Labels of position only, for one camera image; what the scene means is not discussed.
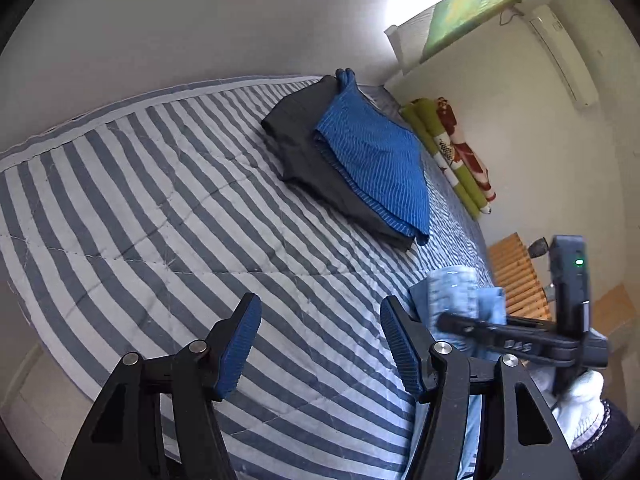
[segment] metal screw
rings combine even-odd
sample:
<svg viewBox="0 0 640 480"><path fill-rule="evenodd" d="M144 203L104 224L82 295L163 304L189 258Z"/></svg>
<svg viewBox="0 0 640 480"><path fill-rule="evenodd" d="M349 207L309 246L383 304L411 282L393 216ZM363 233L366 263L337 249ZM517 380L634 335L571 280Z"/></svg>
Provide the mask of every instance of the metal screw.
<svg viewBox="0 0 640 480"><path fill-rule="evenodd" d="M514 366L518 366L518 358L513 354L505 354L502 356L502 362L507 366L513 368Z"/></svg>
<svg viewBox="0 0 640 480"><path fill-rule="evenodd" d="M138 362L138 354L135 352L129 352L128 354L124 354L122 358L122 364L131 366Z"/></svg>
<svg viewBox="0 0 640 480"><path fill-rule="evenodd" d="M451 345L446 341L438 341L435 345L433 345L433 349L438 354L447 355L451 352Z"/></svg>
<svg viewBox="0 0 640 480"><path fill-rule="evenodd" d="M189 351L194 354L200 354L207 349L207 344L202 339L196 339L189 344Z"/></svg>

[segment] wooden furniture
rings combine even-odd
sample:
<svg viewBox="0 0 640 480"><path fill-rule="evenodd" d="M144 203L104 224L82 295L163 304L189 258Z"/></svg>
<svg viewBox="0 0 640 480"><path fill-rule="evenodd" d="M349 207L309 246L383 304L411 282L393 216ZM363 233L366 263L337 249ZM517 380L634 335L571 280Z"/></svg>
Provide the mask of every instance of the wooden furniture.
<svg viewBox="0 0 640 480"><path fill-rule="evenodd" d="M551 320L545 291L517 233L488 249L494 283L504 289L509 316Z"/></svg>

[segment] air conditioner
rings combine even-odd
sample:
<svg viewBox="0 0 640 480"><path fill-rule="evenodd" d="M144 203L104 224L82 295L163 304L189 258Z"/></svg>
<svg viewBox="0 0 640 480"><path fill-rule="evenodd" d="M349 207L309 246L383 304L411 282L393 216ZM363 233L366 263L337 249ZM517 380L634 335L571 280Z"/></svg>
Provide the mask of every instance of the air conditioner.
<svg viewBox="0 0 640 480"><path fill-rule="evenodd" d="M549 6L542 5L526 16L533 32L551 55L564 85L577 108L598 101L598 91L587 66L560 20Z"/></svg>

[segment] gloved hand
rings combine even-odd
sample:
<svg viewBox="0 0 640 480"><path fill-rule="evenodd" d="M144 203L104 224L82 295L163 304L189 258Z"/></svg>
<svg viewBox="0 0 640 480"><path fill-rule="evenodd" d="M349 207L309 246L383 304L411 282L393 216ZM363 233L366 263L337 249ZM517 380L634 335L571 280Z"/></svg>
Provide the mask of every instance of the gloved hand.
<svg viewBox="0 0 640 480"><path fill-rule="evenodd" d="M555 368L529 364L527 370L551 408L570 449L576 449L598 431L604 417L600 400L604 379L599 372L586 371L558 398L551 393Z"/></svg>

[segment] striped bedsheet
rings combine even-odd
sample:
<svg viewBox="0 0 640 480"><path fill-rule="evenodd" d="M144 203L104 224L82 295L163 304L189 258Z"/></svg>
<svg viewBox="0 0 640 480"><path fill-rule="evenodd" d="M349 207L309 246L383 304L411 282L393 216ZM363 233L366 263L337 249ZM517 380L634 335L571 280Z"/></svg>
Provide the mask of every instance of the striped bedsheet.
<svg viewBox="0 0 640 480"><path fill-rule="evenodd" d="M318 79L151 92L12 148L0 158L0 250L25 315L92 399L124 353L175 352L255 292L255 345L238 389L216 405L236 471L395 479L414 406L380 301L406 303L428 270L453 264L489 285L484 244L429 159L431 238L407 253L283 184L260 120ZM167 397L162 414L177 457Z"/></svg>

